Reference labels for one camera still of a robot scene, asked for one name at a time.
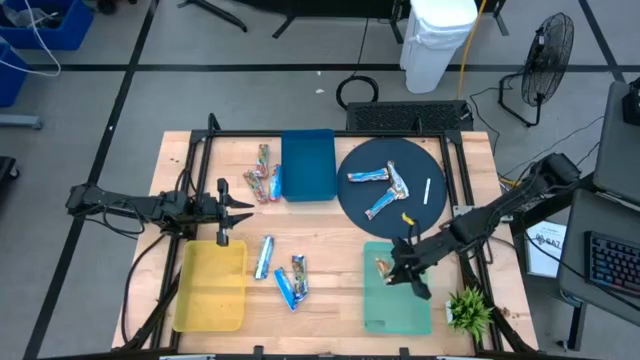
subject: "black fan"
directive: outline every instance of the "black fan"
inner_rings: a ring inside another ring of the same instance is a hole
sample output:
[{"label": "black fan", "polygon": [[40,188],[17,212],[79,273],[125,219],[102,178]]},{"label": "black fan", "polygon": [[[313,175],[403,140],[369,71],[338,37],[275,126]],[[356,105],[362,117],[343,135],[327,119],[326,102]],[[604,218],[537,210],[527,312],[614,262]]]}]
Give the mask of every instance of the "black fan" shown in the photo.
[{"label": "black fan", "polygon": [[[542,104],[546,103],[558,89],[567,69],[572,48],[573,21],[571,18],[563,13],[547,18],[536,30],[524,68],[500,80],[498,104],[527,127],[538,125]],[[505,81],[517,76],[522,76],[522,100],[538,109],[535,123],[525,120],[502,101]]]}]

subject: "yellow object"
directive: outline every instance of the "yellow object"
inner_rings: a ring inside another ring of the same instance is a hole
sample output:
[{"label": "yellow object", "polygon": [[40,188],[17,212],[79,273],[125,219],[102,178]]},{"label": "yellow object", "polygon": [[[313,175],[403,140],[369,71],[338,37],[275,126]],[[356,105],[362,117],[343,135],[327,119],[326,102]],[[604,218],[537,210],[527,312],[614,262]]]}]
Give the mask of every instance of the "yellow object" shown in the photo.
[{"label": "yellow object", "polygon": [[480,16],[484,12],[484,7],[487,5],[487,0],[482,0],[482,4],[480,4],[480,9],[478,9],[478,17],[476,18],[476,22],[473,23],[473,28],[471,28],[471,34],[467,39],[467,45],[464,47],[464,56],[462,57],[462,65],[460,66],[460,81],[458,82],[458,97],[456,99],[460,99],[460,95],[462,95],[462,84],[464,83],[464,67],[467,65],[467,55],[469,55],[469,49],[471,48],[471,40],[473,40],[473,35],[476,33],[476,28],[478,27],[478,20],[480,20]]},{"label": "yellow object", "polygon": [[190,241],[184,261],[173,328],[179,332],[236,331],[245,307],[247,245]]},{"label": "yellow object", "polygon": [[402,220],[404,220],[404,222],[406,222],[407,224],[413,226],[415,225],[415,223],[413,222],[413,219],[408,217],[407,214],[402,213]]}]

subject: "green plant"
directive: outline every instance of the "green plant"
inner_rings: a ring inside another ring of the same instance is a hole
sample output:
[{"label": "green plant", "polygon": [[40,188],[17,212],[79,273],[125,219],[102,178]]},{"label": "green plant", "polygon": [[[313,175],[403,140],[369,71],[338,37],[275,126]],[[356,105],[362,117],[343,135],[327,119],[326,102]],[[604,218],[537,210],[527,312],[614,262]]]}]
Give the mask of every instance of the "green plant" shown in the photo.
[{"label": "green plant", "polygon": [[456,330],[468,331],[477,343],[484,333],[486,326],[493,321],[490,314],[493,308],[484,306],[484,295],[480,290],[468,287],[459,294],[451,295],[451,315],[453,320],[449,326]]}]

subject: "black circular platform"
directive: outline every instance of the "black circular platform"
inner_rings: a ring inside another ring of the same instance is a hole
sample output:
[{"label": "black circular platform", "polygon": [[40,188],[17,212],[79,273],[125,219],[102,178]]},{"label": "black circular platform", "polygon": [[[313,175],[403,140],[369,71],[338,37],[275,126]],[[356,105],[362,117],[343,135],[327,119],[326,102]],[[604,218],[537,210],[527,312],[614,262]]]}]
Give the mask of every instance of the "black circular platform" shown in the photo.
[{"label": "black circular platform", "polygon": [[[395,200],[382,209],[372,220],[365,215],[389,187],[391,181],[350,183],[348,173],[378,170],[392,160],[398,174],[409,188],[409,197]],[[431,179],[429,199],[424,205],[427,179]],[[381,237],[407,236],[408,226],[402,213],[420,222],[424,232],[440,217],[447,199],[444,174],[428,152],[405,139],[373,139],[355,149],[344,159],[338,170],[338,200],[349,219],[362,230]]]}]

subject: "wooden table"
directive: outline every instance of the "wooden table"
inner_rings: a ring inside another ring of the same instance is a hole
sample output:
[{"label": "wooden table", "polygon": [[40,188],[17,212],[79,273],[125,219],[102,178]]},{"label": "wooden table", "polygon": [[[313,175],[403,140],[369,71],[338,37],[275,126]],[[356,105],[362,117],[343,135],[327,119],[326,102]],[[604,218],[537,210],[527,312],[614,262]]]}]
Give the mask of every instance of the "wooden table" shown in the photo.
[{"label": "wooden table", "polygon": [[[184,167],[189,132],[166,132],[160,147],[151,194],[173,189],[176,178]],[[366,138],[337,137],[336,161],[345,156]],[[426,149],[442,167],[440,144],[437,139],[408,139]],[[484,205],[500,195],[496,169],[486,133],[463,133],[464,150],[475,202]],[[214,138],[207,191],[216,193],[216,180],[224,177],[229,182],[229,193],[237,200],[256,203],[242,178],[242,173],[253,167],[258,144],[271,148],[270,166],[280,163],[280,138]],[[455,148],[450,145],[452,166],[460,202],[460,183]],[[194,169],[199,168],[196,161]],[[439,225],[451,218],[447,203]],[[428,271],[432,298],[432,329],[429,336],[372,335],[364,330],[362,251],[364,243],[375,238],[356,227],[344,214],[336,199],[331,202],[288,203],[284,200],[267,205],[256,204],[255,215],[229,232],[230,241],[242,239],[248,247],[246,314],[242,328],[230,333],[182,334],[179,351],[182,353],[251,353],[255,345],[263,345],[269,354],[344,355],[397,355],[399,347],[408,347],[412,355],[473,354],[468,334],[456,333],[447,327],[445,302],[449,293],[462,289],[462,278],[457,256],[450,254],[438,266]],[[198,239],[215,240],[217,225],[198,228]],[[428,229],[433,235],[437,226]],[[273,234],[276,247],[270,269],[290,267],[292,254],[303,253],[308,259],[310,296],[295,313],[285,305],[275,284],[273,274],[267,280],[253,279],[253,269],[265,234]],[[496,237],[511,240],[509,228],[501,225]],[[140,236],[135,256],[158,237],[158,229],[149,227]],[[127,311],[129,336],[146,320],[156,304],[165,267],[169,240],[163,240],[138,265],[131,281]],[[494,264],[489,265],[495,303],[506,307],[508,320],[525,342],[537,348],[529,305],[522,284],[518,260],[514,250],[505,244],[492,244]],[[174,304],[167,311],[163,346],[169,343],[173,323]],[[120,346],[120,331],[116,331],[114,346]],[[485,341],[485,348],[490,343]]]}]

